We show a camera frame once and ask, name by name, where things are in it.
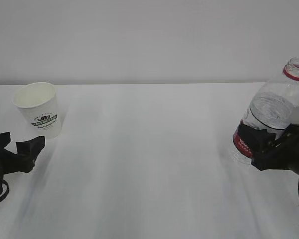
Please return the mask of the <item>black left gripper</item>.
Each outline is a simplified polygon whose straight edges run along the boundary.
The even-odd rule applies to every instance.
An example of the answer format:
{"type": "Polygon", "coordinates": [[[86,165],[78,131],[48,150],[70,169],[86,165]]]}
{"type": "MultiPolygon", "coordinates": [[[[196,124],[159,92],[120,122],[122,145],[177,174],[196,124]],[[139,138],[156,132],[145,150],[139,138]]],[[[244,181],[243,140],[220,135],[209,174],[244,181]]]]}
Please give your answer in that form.
{"type": "Polygon", "coordinates": [[[17,154],[6,149],[11,143],[9,132],[0,133],[0,173],[30,172],[45,147],[45,137],[39,136],[29,141],[17,142],[17,154]]]}

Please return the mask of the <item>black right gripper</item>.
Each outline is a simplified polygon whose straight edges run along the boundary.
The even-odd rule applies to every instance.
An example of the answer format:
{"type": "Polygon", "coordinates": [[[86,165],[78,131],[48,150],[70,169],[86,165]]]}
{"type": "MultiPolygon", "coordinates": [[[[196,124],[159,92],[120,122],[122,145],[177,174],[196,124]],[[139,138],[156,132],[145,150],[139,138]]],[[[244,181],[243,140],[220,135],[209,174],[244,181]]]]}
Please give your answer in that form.
{"type": "Polygon", "coordinates": [[[299,126],[290,125],[276,139],[275,133],[241,123],[233,135],[233,159],[252,161],[260,171],[290,170],[299,175],[299,126]]]}

